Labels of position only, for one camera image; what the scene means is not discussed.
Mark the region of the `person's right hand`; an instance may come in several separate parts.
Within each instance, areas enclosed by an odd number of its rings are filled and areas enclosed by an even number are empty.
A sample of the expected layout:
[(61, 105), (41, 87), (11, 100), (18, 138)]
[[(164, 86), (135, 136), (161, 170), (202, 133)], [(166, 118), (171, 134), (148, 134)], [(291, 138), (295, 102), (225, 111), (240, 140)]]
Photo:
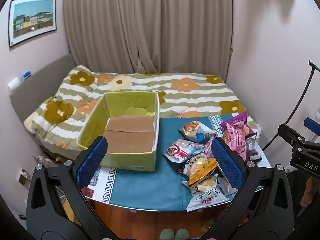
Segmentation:
[(306, 189), (300, 201), (301, 207), (307, 207), (313, 199), (312, 189), (313, 189), (314, 178), (310, 177), (306, 182)]

